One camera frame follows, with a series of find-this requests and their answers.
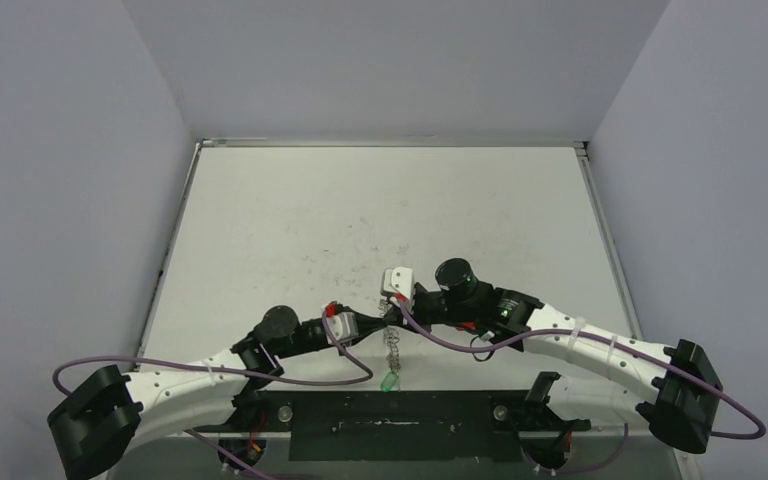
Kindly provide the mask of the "silver keyring disc with rings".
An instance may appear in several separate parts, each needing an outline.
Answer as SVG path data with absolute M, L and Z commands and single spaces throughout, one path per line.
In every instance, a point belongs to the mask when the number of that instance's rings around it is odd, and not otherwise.
M 399 333 L 395 328 L 386 327 L 382 330 L 382 335 L 383 335 L 383 344 L 387 349 L 385 359 L 387 362 L 388 371 L 394 370 L 394 371 L 397 371 L 400 375 L 401 362 L 400 362 L 400 351 L 399 351 L 399 341 L 400 341 Z

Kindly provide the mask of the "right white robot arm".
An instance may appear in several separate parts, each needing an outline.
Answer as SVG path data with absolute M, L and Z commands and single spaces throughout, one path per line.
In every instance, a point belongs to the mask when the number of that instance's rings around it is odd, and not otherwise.
M 705 350 L 637 340 L 565 314 L 538 298 L 481 281 L 463 258 L 443 262 L 429 291 L 408 267 L 388 268 L 381 294 L 413 329 L 460 327 L 499 348 L 544 355 L 613 382 L 557 379 L 525 402 L 528 421 L 548 429 L 563 420 L 644 425 L 666 445 L 706 452 L 723 384 Z

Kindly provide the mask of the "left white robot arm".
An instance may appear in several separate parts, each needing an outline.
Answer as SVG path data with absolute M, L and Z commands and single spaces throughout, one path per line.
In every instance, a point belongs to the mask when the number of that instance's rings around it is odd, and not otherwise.
M 307 321 L 279 305 L 243 339 L 202 360 L 143 359 L 142 370 L 123 372 L 119 360 L 105 357 L 73 390 L 55 378 L 65 398 L 47 423 L 64 473 L 93 479 L 136 447 L 188 429 L 226 423 L 246 430 L 258 417 L 259 405 L 250 395 L 272 382 L 290 381 L 280 360 L 331 347 L 343 351 L 385 326 L 381 317 L 338 303 Z

